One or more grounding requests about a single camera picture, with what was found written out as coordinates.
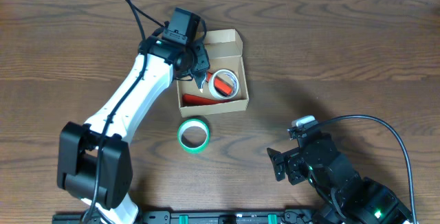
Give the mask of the red lighter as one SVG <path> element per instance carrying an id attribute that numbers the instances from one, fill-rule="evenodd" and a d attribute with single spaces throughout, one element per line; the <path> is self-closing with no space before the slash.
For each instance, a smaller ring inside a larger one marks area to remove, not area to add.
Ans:
<path id="1" fill-rule="evenodd" d="M 229 98 L 233 94 L 233 88 L 219 77 L 213 77 L 211 72 L 207 73 L 207 83 L 210 93 L 215 98 Z"/>

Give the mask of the black yellow correction tape dispenser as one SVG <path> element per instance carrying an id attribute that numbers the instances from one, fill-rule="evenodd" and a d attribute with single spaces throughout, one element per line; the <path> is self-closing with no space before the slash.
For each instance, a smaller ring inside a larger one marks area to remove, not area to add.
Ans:
<path id="1" fill-rule="evenodd" d="M 201 72 L 201 73 L 195 73 L 193 74 L 193 78 L 195 80 L 195 83 L 197 85 L 198 90 L 200 90 L 201 93 L 204 92 L 204 83 L 207 79 L 207 73 Z"/>

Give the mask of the red utility knife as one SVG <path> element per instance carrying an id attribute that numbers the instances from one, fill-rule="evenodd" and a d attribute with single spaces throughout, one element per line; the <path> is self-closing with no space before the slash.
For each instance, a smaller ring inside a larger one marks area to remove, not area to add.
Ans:
<path id="1" fill-rule="evenodd" d="M 182 96 L 182 100 L 186 105 L 191 106 L 203 106 L 228 102 L 227 100 L 211 100 L 208 98 L 203 98 L 201 96 L 195 96 L 187 93 Z"/>

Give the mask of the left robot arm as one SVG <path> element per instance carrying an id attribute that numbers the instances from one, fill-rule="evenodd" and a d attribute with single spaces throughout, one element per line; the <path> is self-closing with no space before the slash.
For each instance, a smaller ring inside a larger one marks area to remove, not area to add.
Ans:
<path id="1" fill-rule="evenodd" d="M 140 43 L 131 71 L 107 103 L 84 124 L 63 127 L 57 185 L 89 206 L 77 223 L 139 223 L 140 209 L 129 196 L 133 136 L 175 79 L 202 87 L 209 67 L 202 38 L 180 43 L 152 35 Z"/>

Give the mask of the white tape roll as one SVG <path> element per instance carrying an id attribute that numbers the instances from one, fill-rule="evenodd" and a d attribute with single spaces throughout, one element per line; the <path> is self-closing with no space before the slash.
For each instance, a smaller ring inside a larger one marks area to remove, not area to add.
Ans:
<path id="1" fill-rule="evenodd" d="M 220 75 L 227 76 L 232 84 L 220 78 Z M 238 77 L 229 69 L 220 69 L 210 75 L 208 88 L 211 95 L 217 100 L 229 100 L 234 98 L 240 89 Z"/>

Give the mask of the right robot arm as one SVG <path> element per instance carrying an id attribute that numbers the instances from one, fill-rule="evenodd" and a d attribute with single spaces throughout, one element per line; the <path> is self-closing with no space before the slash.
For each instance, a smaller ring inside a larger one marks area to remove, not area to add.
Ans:
<path id="1" fill-rule="evenodd" d="M 313 223 L 411 223 L 413 215 L 386 186 L 362 178 L 341 153 L 330 134 L 313 131 L 297 138 L 298 147 L 267 154 L 277 181 L 293 186 L 307 181 L 324 205 L 311 215 Z"/>

